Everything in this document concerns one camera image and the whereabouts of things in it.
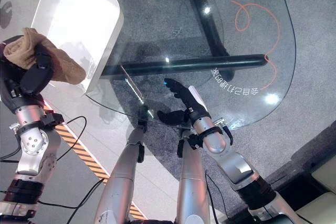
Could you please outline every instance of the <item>floor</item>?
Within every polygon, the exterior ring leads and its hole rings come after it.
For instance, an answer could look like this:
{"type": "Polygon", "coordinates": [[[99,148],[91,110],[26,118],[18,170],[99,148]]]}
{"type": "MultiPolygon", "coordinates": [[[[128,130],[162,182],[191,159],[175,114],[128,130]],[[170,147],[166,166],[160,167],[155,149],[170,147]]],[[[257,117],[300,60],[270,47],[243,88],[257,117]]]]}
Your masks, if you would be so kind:
{"type": "MultiPolygon", "coordinates": [[[[30,26],[38,3],[38,0],[1,0],[0,7],[7,1],[12,2],[13,17],[8,27],[0,28],[0,40],[20,34],[21,27],[30,26]]],[[[333,58],[336,51],[334,42],[336,32],[332,29],[332,27],[336,27],[336,19],[333,15],[336,9],[336,0],[287,0],[287,4],[297,40],[296,69],[292,85],[281,105],[272,114],[257,123],[234,131],[235,149],[246,156],[264,177],[268,177],[288,163],[293,154],[336,120],[336,104],[334,102],[336,62],[333,58]]],[[[99,83],[100,86],[109,84],[104,80],[99,83]]],[[[111,171],[122,151],[127,135],[132,130],[129,120],[125,116],[98,107],[85,97],[74,99],[55,93],[49,86],[43,96],[56,111],[64,114],[67,119],[82,114],[89,116],[88,129],[83,135],[82,141],[104,168],[111,171]]],[[[13,117],[6,113],[3,106],[1,114],[3,116],[1,118],[2,154],[14,146],[10,146],[8,142],[4,141],[10,136],[10,133],[4,133],[5,128],[3,128],[3,118],[6,121],[10,119],[8,123],[11,123],[13,117]]],[[[159,131],[162,132],[161,135],[147,135],[146,139],[147,145],[153,145],[149,147],[156,157],[146,149],[145,162],[137,166],[133,200],[149,218],[173,220],[176,215],[178,189],[176,178],[179,176],[180,167],[180,161],[175,158],[176,146],[173,143],[176,143],[178,138],[175,132],[161,126],[156,127],[156,131],[159,128],[159,131]],[[172,144],[166,144],[162,148],[157,145],[157,139],[165,139],[171,141],[172,144]]],[[[71,126],[75,132],[79,132],[80,128],[79,123],[74,123],[71,126]]],[[[76,181],[75,178],[69,179],[69,176],[80,178],[78,181],[81,181],[81,185],[85,188],[89,188],[96,181],[94,175],[84,164],[80,164],[81,161],[76,158],[74,153],[71,153],[68,158],[69,163],[82,165],[83,168],[78,169],[80,172],[71,173],[69,167],[60,162],[59,168],[56,170],[59,176],[54,176],[48,185],[46,190],[50,190],[51,194],[47,197],[48,192],[46,191],[43,195],[46,197],[43,198],[45,201],[69,200],[69,204],[76,204],[78,198],[81,198],[85,192],[76,184],[69,183],[69,181],[76,181]],[[55,191],[58,190],[52,189],[57,186],[61,187],[60,181],[67,182],[67,197],[59,193],[55,194],[55,191]]],[[[214,166],[214,163],[205,158],[205,167],[214,166]]],[[[9,166],[2,165],[0,167],[1,188],[8,185],[10,181],[8,177],[14,169],[14,167],[7,167],[9,166]]],[[[210,170],[210,175],[224,192],[228,214],[232,215],[241,209],[241,200],[232,192],[223,177],[214,169],[210,170]]],[[[215,194],[214,198],[216,208],[223,210],[219,194],[215,194]]],[[[86,210],[78,212],[76,217],[78,221],[74,221],[74,223],[90,223],[91,221],[88,220],[92,219],[92,208],[98,199],[99,192],[88,202],[86,210]]],[[[58,223],[61,223],[66,219],[65,216],[69,215],[63,209],[52,209],[52,211],[45,207],[41,207],[41,209],[43,211],[36,217],[37,223],[38,220],[46,223],[57,220],[58,223]]]]}

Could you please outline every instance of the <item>robotic hand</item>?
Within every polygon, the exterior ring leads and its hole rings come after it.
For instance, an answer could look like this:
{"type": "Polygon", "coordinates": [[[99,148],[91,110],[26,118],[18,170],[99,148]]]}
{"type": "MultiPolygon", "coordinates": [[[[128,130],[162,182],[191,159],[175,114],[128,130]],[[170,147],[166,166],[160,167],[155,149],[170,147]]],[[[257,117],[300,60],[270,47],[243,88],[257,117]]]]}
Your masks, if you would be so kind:
{"type": "Polygon", "coordinates": [[[6,59],[0,44],[0,95],[1,101],[17,115],[18,122],[11,125],[22,148],[14,179],[4,200],[0,200],[1,223],[29,223],[37,210],[37,200],[42,194],[56,166],[56,153],[60,136],[54,130],[64,120],[53,111],[44,113],[44,101],[39,94],[54,73],[51,57],[42,45],[35,50],[36,63],[22,69],[6,59]]]}
{"type": "Polygon", "coordinates": [[[259,221],[269,220],[278,215],[286,215],[293,223],[303,223],[256,169],[241,154],[231,148],[232,135],[228,133],[228,128],[224,131],[231,141],[224,138],[221,129],[214,125],[196,89],[193,86],[186,88],[172,79],[164,79],[164,81],[174,96],[183,101],[187,110],[167,114],[159,111],[159,119],[169,125],[183,125],[190,120],[198,135],[189,136],[190,146],[193,149],[203,147],[206,154],[217,163],[231,188],[247,204],[250,214],[259,221]]]}

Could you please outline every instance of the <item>black metal frame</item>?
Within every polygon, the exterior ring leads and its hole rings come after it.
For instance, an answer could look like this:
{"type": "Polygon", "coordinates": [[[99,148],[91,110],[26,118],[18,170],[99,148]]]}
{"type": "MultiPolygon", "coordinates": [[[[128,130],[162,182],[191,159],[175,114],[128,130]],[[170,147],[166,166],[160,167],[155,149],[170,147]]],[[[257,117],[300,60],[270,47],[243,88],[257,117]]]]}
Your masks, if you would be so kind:
{"type": "Polygon", "coordinates": [[[267,57],[265,57],[265,55],[230,56],[219,37],[212,13],[204,12],[204,9],[208,6],[208,1],[190,1],[193,4],[196,17],[203,29],[212,57],[173,60],[170,62],[156,61],[105,66],[101,77],[104,79],[110,79],[111,77],[113,79],[124,79],[126,77],[125,71],[130,76],[144,76],[150,74],[203,71],[217,68],[226,81],[231,81],[235,70],[261,67],[267,63],[267,57]]]}

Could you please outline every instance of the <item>black robotic finger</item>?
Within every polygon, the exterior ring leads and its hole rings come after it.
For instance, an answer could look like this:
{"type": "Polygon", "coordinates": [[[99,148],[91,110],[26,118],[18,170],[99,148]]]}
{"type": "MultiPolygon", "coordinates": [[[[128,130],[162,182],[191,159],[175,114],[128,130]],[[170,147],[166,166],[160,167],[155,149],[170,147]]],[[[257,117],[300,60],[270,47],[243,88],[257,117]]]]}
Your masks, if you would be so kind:
{"type": "Polygon", "coordinates": [[[176,126],[185,122],[185,111],[182,110],[177,110],[170,113],[164,113],[159,110],[157,114],[160,121],[167,125],[176,126]]]}

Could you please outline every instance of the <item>chinese characters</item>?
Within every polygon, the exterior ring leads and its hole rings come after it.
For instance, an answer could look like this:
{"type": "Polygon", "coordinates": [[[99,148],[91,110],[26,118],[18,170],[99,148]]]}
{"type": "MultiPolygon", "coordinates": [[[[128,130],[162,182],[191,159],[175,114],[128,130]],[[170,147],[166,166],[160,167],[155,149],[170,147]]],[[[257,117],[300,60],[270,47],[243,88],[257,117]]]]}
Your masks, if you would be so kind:
{"type": "Polygon", "coordinates": [[[212,69],[211,73],[213,77],[215,78],[215,80],[219,83],[219,86],[229,93],[232,93],[235,95],[251,95],[251,94],[256,95],[259,92],[258,88],[247,89],[247,88],[236,87],[232,84],[227,83],[227,81],[224,80],[222,75],[219,74],[219,71],[217,68],[212,69]]]}

